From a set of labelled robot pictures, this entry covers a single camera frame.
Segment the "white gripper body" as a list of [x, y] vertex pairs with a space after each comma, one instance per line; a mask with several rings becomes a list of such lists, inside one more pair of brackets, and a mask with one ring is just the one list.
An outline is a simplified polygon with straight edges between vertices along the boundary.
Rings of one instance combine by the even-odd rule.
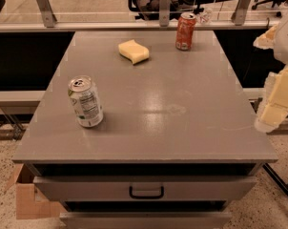
[[288, 65], [288, 11], [280, 19], [274, 38], [274, 57]]

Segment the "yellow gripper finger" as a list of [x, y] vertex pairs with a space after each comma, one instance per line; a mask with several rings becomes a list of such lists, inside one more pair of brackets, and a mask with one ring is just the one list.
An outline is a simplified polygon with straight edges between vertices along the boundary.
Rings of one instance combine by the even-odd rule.
[[269, 73], [258, 105], [255, 128], [263, 133], [274, 131], [288, 116], [288, 66]]
[[277, 30], [277, 25], [271, 27], [267, 32], [257, 37], [253, 43], [256, 48], [268, 50], [274, 47], [274, 38]]

